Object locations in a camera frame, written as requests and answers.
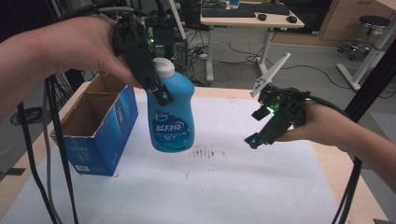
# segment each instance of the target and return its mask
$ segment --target table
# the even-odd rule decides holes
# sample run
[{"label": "table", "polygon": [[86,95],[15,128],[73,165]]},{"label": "table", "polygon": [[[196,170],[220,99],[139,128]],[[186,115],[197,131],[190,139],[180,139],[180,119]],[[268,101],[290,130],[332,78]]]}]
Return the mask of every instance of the table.
[{"label": "table", "polygon": [[[393,0],[376,0],[376,1],[386,7],[396,10],[396,2]],[[359,84],[361,78],[365,75],[370,65],[375,62],[377,57],[383,55],[383,51],[381,51],[381,49],[387,43],[388,39],[395,30],[396,30],[396,17],[393,16],[393,19],[390,21],[388,28],[384,29],[382,35],[375,42],[373,48],[370,50],[369,54],[366,56],[366,58],[361,63],[358,70],[355,72],[353,76],[347,71],[346,67],[343,64],[341,63],[337,64],[338,70],[345,77],[346,81],[353,88],[353,90],[358,91],[361,88],[361,85]]]},{"label": "table", "polygon": [[255,14],[256,18],[206,18],[201,16],[201,23],[210,26],[207,57],[205,62],[206,80],[208,82],[214,81],[212,50],[216,39],[239,43],[262,43],[262,55],[257,59],[258,66],[261,70],[261,76],[267,71],[265,58],[273,36],[274,28],[288,29],[304,27],[304,24],[300,19],[298,19],[296,23],[290,23],[286,21],[287,16],[266,14],[267,19],[265,21],[259,21],[257,19],[257,14],[259,13]]},{"label": "table", "polygon": [[[63,117],[65,113],[71,108],[73,103],[77,100],[78,96],[88,86],[88,83],[84,83],[78,92],[73,95],[69,102],[64,106],[60,112],[60,117]],[[136,90],[137,94],[144,94],[141,90]],[[208,99],[249,99],[249,91],[247,90],[226,90],[226,89],[209,89],[209,88],[196,88],[194,97],[203,97]],[[347,180],[353,166],[348,155],[337,148],[325,147],[319,144],[312,143],[312,148],[315,156],[318,159],[320,168],[330,186],[333,193],[334,199],[339,203],[343,195]],[[41,134],[34,142],[34,151],[36,154],[36,162],[39,163],[45,157],[44,139]],[[24,183],[31,175],[27,155],[24,155],[15,167],[26,168],[26,171],[22,176],[6,176],[5,179],[0,182],[0,217],[3,217],[16,200],[18,194],[21,191]],[[351,211],[348,217],[348,223],[373,223],[373,218],[387,220],[381,208],[377,204],[374,196],[368,189],[363,179],[359,180],[355,198],[352,203]]]}]

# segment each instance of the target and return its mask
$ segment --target human hand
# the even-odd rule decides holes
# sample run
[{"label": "human hand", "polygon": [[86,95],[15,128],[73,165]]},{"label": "human hand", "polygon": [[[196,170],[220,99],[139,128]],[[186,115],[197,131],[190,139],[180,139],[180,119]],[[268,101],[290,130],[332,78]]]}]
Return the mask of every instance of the human hand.
[{"label": "human hand", "polygon": [[295,126],[276,141],[288,142],[304,139],[344,150],[348,141],[347,130],[357,125],[339,112],[312,101],[305,103],[305,114],[305,125]]},{"label": "human hand", "polygon": [[111,37],[115,22],[104,15],[77,17],[45,27],[42,48],[57,72],[71,68],[108,72],[126,84],[141,88],[131,70],[115,55]]}]

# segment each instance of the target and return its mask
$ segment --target green light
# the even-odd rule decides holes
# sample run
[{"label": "green light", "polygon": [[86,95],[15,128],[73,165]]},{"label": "green light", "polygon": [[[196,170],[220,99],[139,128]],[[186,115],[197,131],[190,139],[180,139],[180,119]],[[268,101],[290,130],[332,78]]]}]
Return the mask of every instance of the green light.
[{"label": "green light", "polygon": [[268,110],[268,111],[270,111],[270,112],[271,112],[271,114],[274,114],[274,113],[275,113],[275,110],[274,110],[274,109],[272,109],[271,107],[268,107],[268,106],[267,106],[267,110]]}]

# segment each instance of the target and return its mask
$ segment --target blue bottle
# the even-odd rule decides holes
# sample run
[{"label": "blue bottle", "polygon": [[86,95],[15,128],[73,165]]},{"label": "blue bottle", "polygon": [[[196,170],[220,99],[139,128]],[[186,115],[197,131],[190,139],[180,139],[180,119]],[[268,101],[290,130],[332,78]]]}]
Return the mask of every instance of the blue bottle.
[{"label": "blue bottle", "polygon": [[192,83],[165,58],[155,58],[155,67],[163,85],[174,101],[161,106],[154,95],[147,91],[148,126],[151,144],[161,152],[180,152],[192,147],[194,121],[191,112]]}]

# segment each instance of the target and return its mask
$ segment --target bottle label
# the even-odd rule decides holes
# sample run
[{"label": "bottle label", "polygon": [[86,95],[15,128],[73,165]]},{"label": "bottle label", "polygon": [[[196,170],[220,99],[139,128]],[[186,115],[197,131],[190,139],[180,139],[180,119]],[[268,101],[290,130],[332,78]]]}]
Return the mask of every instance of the bottle label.
[{"label": "bottle label", "polygon": [[184,120],[165,112],[156,112],[152,121],[154,138],[159,144],[189,142],[190,130]]}]

